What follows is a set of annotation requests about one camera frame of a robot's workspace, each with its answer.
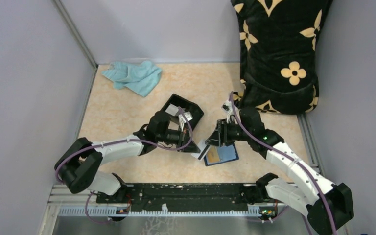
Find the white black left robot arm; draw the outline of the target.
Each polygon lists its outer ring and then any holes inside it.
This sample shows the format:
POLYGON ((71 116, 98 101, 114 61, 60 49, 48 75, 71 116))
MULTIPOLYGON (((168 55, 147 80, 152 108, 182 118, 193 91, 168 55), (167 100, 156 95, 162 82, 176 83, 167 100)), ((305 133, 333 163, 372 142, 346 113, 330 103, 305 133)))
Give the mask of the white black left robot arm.
POLYGON ((54 166, 55 177, 72 194, 92 190, 107 194, 114 202, 126 199, 126 184, 116 174, 99 171, 99 167, 122 158, 142 156, 159 148, 167 151, 200 153, 193 141, 191 112, 178 110, 179 128, 170 129, 170 116, 157 111, 148 124, 115 141, 91 142, 78 138, 54 166))

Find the yellow credit card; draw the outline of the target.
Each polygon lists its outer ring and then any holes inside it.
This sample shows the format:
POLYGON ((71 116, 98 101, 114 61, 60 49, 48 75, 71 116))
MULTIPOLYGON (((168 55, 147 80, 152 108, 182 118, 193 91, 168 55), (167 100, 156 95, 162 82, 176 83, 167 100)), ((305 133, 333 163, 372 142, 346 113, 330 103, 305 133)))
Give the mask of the yellow credit card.
POLYGON ((207 154, 206 154, 206 160, 208 164, 216 164, 217 162, 220 161, 220 157, 218 152, 215 149, 211 149, 207 154))

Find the grey credit card stack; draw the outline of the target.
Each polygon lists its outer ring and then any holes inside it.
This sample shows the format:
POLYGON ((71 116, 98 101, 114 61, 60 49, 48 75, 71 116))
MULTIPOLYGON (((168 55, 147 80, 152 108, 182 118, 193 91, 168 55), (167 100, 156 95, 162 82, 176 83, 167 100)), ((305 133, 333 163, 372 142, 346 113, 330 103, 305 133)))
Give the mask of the grey credit card stack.
POLYGON ((179 115, 179 108, 173 104, 169 104, 165 112, 172 117, 177 117, 179 115))

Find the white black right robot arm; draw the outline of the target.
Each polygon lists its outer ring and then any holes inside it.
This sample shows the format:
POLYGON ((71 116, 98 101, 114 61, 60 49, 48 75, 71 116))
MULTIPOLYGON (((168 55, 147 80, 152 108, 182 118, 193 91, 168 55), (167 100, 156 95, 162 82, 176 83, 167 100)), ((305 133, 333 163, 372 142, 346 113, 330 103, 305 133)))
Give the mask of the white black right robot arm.
POLYGON ((298 211, 320 235, 333 235, 354 218, 351 189, 335 184, 305 163, 277 132, 267 129, 257 109, 238 110, 224 104, 227 117, 217 121, 207 145, 229 146, 237 141, 276 165, 293 182, 267 173, 256 181, 256 195, 262 202, 279 200, 298 211))

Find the white magnetic stripe card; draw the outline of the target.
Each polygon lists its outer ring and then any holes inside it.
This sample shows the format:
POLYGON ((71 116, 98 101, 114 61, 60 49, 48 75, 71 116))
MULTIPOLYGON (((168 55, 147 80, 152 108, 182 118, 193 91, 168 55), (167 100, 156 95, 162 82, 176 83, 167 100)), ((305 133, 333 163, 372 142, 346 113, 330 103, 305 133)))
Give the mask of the white magnetic stripe card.
POLYGON ((208 153, 210 146, 206 144, 205 140, 200 140, 197 144, 198 149, 200 150, 199 153, 191 153, 191 156, 196 158, 197 160, 201 161, 205 158, 206 154, 208 153))

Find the blue leather card holder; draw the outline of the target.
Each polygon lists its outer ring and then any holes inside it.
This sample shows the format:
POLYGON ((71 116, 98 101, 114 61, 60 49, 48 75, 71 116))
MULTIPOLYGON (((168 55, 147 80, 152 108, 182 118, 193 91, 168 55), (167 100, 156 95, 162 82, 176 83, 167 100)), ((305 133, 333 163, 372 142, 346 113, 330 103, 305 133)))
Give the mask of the blue leather card holder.
POLYGON ((234 144, 229 145, 229 146, 222 146, 222 147, 211 145, 209 151, 211 149, 215 149, 218 152, 220 161, 217 162, 216 164, 208 164, 206 160, 206 156, 205 156, 204 158, 205 166, 213 166, 213 165, 218 165, 218 164, 223 164, 223 163, 228 163, 228 162, 239 160, 239 155, 234 144))

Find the black plastic card box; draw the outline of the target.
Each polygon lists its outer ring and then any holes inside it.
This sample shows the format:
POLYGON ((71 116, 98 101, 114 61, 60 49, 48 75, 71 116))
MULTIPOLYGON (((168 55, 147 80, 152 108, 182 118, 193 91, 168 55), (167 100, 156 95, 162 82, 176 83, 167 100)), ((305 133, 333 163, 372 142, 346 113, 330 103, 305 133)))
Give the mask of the black plastic card box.
MULTIPOLYGON (((200 106, 192 101, 189 101, 177 94, 172 94, 167 102, 162 106, 161 111, 165 111, 169 104, 173 104, 177 107, 180 107, 184 112, 191 112, 193 116, 193 120, 190 121, 190 125, 194 130, 201 118, 204 115, 204 111, 200 108, 200 106)), ((171 121, 179 124, 178 117, 170 116, 171 121)))

